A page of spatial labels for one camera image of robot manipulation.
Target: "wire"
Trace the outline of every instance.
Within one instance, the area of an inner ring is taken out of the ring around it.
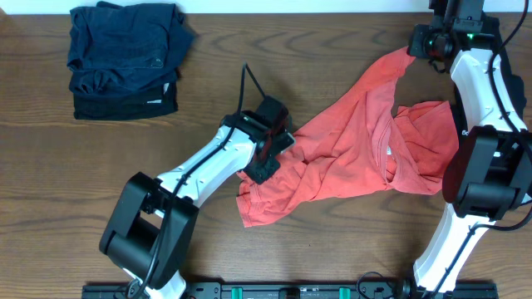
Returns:
[[[369,274],[378,275],[379,277],[384,278],[384,276],[383,276],[381,273],[376,272],[376,271],[369,271],[369,272],[366,272],[366,273],[362,274],[362,276],[360,276],[360,278],[358,278],[358,280],[357,280],[357,292],[358,292],[358,294],[360,294],[360,296],[362,296],[362,297],[364,297],[364,298],[366,298],[366,299],[371,299],[371,298],[368,297],[368,296],[366,296],[366,294],[360,290],[360,282],[362,282],[362,280],[364,279],[364,277],[366,277],[366,276],[369,275]],[[390,287],[390,288],[392,289],[392,295],[389,296],[389,297],[385,297],[384,299],[392,299],[393,296],[394,296],[394,294],[393,294],[394,287],[392,287],[392,286],[390,285],[390,283],[388,283],[388,282],[385,282],[385,283],[388,285],[388,287]]]
[[[502,100],[500,98],[499,92],[497,91],[497,86],[495,84],[495,78],[494,78],[494,75],[493,75],[494,74],[493,64],[495,62],[496,57],[506,47],[506,45],[508,44],[508,42],[510,42],[510,40],[514,37],[514,35],[519,31],[519,29],[521,28],[521,25],[523,25],[523,22],[526,19],[526,14],[527,14],[528,10],[529,10],[529,0],[525,0],[525,8],[523,10],[523,14],[521,15],[521,19],[517,23],[517,26],[515,26],[514,31],[512,31],[512,33],[506,38],[506,40],[502,43],[502,45],[500,45],[500,47],[496,51],[494,51],[493,55],[491,56],[490,62],[488,63],[488,77],[490,78],[491,89],[492,89],[493,94],[495,96],[495,100],[497,101],[497,105],[499,106],[500,112],[502,113],[502,117],[505,119],[505,122],[508,124],[508,126],[512,129],[512,132],[516,136],[517,141],[523,147],[525,153],[529,157],[530,163],[532,164],[532,150],[530,149],[530,147],[526,143],[526,141],[523,139],[523,136],[521,136],[519,130],[517,130],[515,125],[510,120],[510,118],[508,116],[508,112],[506,111],[506,108],[505,108],[505,106],[504,106],[504,104],[503,104],[503,102],[502,102]],[[436,295],[438,294],[438,292],[441,289],[441,286],[443,285],[443,283],[445,282],[445,280],[447,279],[447,277],[451,273],[452,269],[454,268],[454,266],[458,262],[458,259],[460,258],[461,254],[464,252],[464,250],[466,249],[466,246],[469,243],[469,241],[471,240],[471,238],[475,235],[477,229],[479,229],[479,228],[490,228],[490,229],[494,229],[495,231],[499,231],[499,232],[511,232],[511,231],[515,231],[515,230],[518,230],[518,229],[524,227],[528,222],[530,222],[531,219],[532,219],[532,208],[526,214],[526,216],[523,218],[523,220],[519,221],[518,223],[516,223],[514,225],[508,226],[508,227],[503,227],[503,226],[499,226],[499,225],[489,225],[489,224],[475,224],[475,225],[473,225],[469,229],[469,232],[467,233],[467,237],[465,237],[465,240],[461,244],[460,248],[458,249],[458,252],[456,252],[455,257],[453,258],[453,260],[451,262],[451,265],[449,265],[449,267],[446,268],[446,271],[445,271],[443,277],[438,282],[438,284],[436,286],[436,289],[434,289],[434,291],[431,293],[429,298],[430,299],[434,299],[436,297]]]
[[[249,73],[249,76],[251,76],[251,79],[259,89],[260,94],[265,97],[264,91],[260,88],[260,85],[258,84],[257,80],[253,76],[253,73],[249,69],[249,66],[247,63],[244,63],[242,66],[242,77],[240,79],[240,96],[239,96],[239,105],[236,110],[236,115],[240,115],[242,113],[242,104],[244,103],[244,80],[245,80],[245,72],[246,70]],[[215,149],[213,149],[210,153],[208,153],[204,158],[202,158],[198,163],[194,164],[194,166],[190,167],[189,170],[185,172],[180,178],[180,180],[177,182],[177,185],[174,188],[174,191],[172,192],[172,195],[169,197],[168,200],[168,207],[165,209],[165,216],[163,217],[163,222],[160,225],[160,231],[159,231],[159,237],[156,240],[156,244],[154,247],[154,253],[151,258],[150,266],[148,268],[148,272],[146,273],[145,279],[142,281],[142,284],[140,285],[139,289],[136,291],[135,295],[133,297],[129,297],[129,290],[126,292],[126,298],[127,299],[139,299],[140,296],[144,293],[144,290],[148,286],[148,283],[150,282],[151,278],[153,277],[153,274],[155,273],[155,266],[159,259],[160,254],[160,247],[163,243],[163,237],[165,236],[165,230],[168,226],[168,221],[170,218],[170,211],[174,207],[174,199],[177,196],[177,193],[179,192],[180,188],[186,183],[186,180],[190,177],[191,174],[193,174],[203,163],[205,163],[207,160],[212,158],[216,153],[218,153],[221,149],[225,147],[225,145],[229,142],[229,139],[233,135],[234,130],[236,129],[236,125],[238,124],[238,118],[235,119],[235,122],[233,125],[231,125],[231,128],[229,129],[229,133],[227,136],[225,136],[224,140],[216,146]]]

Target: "stack of folded clothes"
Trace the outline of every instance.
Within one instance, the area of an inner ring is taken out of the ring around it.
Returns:
[[[138,120],[177,111],[176,68],[194,39],[174,4],[71,10],[69,89],[77,120]]]

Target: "red cloth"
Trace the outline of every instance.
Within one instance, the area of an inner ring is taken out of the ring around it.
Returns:
[[[400,107],[395,119],[390,113],[397,79],[413,61],[402,48],[371,65],[347,94],[294,134],[296,145],[278,156],[281,168],[262,185],[239,173],[244,226],[274,223],[307,201],[388,189],[437,193],[458,150],[449,103]]]

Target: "white backdrop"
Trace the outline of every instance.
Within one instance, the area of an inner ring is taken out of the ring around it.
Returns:
[[[95,0],[0,0],[8,14],[68,13]],[[187,13],[427,12],[429,0],[110,0],[120,5],[177,2]],[[519,12],[524,0],[485,0],[486,12]]]

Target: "wooden surface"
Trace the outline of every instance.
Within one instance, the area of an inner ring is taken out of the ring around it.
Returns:
[[[378,57],[406,46],[429,14],[191,15],[197,42],[181,68],[180,111],[153,120],[74,120],[66,68],[68,16],[0,22],[0,297],[76,298],[86,282],[123,282],[98,251],[122,187],[137,171],[174,168],[236,109],[247,61],[300,127],[345,93]],[[518,15],[500,15],[503,36]],[[532,21],[509,45],[514,73],[532,100]],[[246,95],[245,108],[259,103]],[[397,105],[453,100],[449,76],[415,61]],[[525,114],[532,127],[532,105]],[[379,192],[300,205],[276,224],[243,228],[239,180],[217,190],[199,214],[185,277],[227,282],[351,281],[366,271],[406,273],[425,249],[444,201]],[[507,215],[509,224],[523,209]],[[461,278],[493,279],[502,298],[532,294],[532,227],[488,232]]]

